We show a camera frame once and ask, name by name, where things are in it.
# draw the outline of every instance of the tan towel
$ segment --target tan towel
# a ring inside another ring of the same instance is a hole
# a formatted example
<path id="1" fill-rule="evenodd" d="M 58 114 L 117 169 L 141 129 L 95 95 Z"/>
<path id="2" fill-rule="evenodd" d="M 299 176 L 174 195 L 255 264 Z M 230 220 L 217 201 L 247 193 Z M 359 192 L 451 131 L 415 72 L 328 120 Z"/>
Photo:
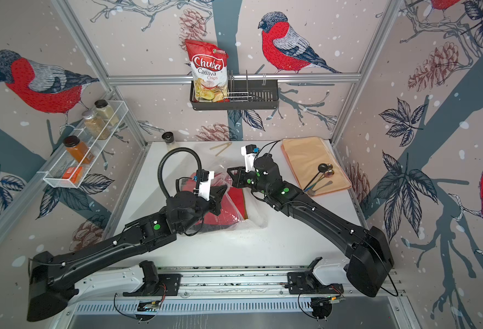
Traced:
<path id="1" fill-rule="evenodd" d="M 319 181 L 312 188 L 314 195 L 341 191 L 351 187 L 351 181 L 320 137 L 286 138 L 282 141 L 281 149 L 300 188 L 307 187 L 309 181 L 318 172 L 318 165 L 321 163 L 332 164 L 335 174 Z M 321 174 L 311 184 L 314 184 L 320 176 Z"/>

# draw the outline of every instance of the black wire basket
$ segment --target black wire basket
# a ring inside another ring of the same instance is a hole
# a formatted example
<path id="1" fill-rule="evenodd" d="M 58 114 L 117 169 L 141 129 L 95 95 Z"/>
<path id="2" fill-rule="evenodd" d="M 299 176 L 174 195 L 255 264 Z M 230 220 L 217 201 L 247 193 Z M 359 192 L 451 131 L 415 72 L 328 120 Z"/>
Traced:
<path id="1" fill-rule="evenodd" d="M 223 102 L 197 102 L 194 83 L 190 87 L 190 103 L 194 110 L 276 109 L 278 107 L 277 80 L 234 80 L 228 75 L 228 95 Z"/>

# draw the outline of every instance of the chip bag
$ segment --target chip bag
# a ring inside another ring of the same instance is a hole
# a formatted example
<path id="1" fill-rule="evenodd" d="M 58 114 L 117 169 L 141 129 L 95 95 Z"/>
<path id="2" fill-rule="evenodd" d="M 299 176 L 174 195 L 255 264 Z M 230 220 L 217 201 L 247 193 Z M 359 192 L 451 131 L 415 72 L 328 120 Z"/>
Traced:
<path id="1" fill-rule="evenodd" d="M 221 102 L 228 95 L 227 58 L 218 46 L 195 40 L 185 40 L 194 80 L 196 102 Z"/>

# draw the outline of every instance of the small jar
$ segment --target small jar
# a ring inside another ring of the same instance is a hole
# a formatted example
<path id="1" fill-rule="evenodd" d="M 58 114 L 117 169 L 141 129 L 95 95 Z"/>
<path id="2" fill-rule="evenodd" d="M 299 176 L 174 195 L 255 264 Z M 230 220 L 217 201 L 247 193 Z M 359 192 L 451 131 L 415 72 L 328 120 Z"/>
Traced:
<path id="1" fill-rule="evenodd" d="M 105 128 L 106 124 L 101 117 L 97 116 L 91 109 L 84 111 L 82 117 L 85 119 L 86 129 L 98 140 L 105 140 L 110 136 L 110 131 Z"/>
<path id="2" fill-rule="evenodd" d="M 113 108 L 108 104 L 106 100 L 98 100 L 95 102 L 95 108 L 97 111 L 97 114 L 103 119 L 103 120 L 109 120 L 110 125 L 115 126 L 116 124 L 119 123 L 119 117 L 117 115 L 114 115 L 115 111 Z"/>
<path id="3" fill-rule="evenodd" d="M 161 135 L 161 138 L 163 138 L 163 141 L 167 143 L 167 149 L 168 151 L 172 151 L 174 148 L 177 148 L 177 144 L 174 141 L 174 134 L 172 132 L 166 132 L 163 135 Z"/>
<path id="4" fill-rule="evenodd" d="M 66 147 L 68 153 L 79 163 L 90 164 L 93 159 L 95 159 L 95 156 L 89 151 L 86 144 L 77 136 L 68 136 L 62 141 L 62 143 Z"/>

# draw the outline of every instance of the black lid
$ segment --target black lid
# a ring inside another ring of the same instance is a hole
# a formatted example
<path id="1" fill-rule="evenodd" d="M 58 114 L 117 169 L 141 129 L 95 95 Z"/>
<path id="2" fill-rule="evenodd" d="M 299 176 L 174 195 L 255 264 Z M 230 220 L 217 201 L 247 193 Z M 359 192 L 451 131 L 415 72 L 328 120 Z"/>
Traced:
<path id="1" fill-rule="evenodd" d="M 68 136 L 62 141 L 62 143 L 65 147 L 72 148 L 73 146 L 80 143 L 80 139 L 77 136 Z"/>
<path id="2" fill-rule="evenodd" d="M 174 134 L 172 132 L 166 132 L 161 135 L 161 138 L 165 141 L 165 143 L 169 144 L 174 142 Z"/>
<path id="3" fill-rule="evenodd" d="M 98 109 L 105 107 L 107 105 L 108 105 L 108 102 L 106 102 L 106 100 L 95 101 L 95 107 L 98 108 Z"/>

